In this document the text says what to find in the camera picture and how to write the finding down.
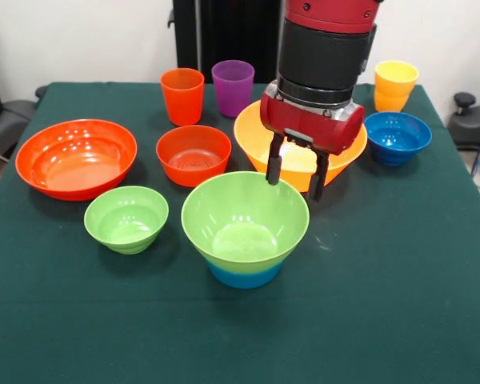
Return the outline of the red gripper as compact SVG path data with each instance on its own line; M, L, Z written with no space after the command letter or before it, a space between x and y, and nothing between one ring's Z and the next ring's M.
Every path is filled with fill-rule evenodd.
M274 133L267 159L266 180L278 184L282 157L280 149L285 139L312 149L317 156L316 171L311 176L307 199L319 202L329 166L329 155L340 155L348 149L362 127L364 107L349 101L339 109L304 106L295 103L278 90L272 81L261 97L260 119Z

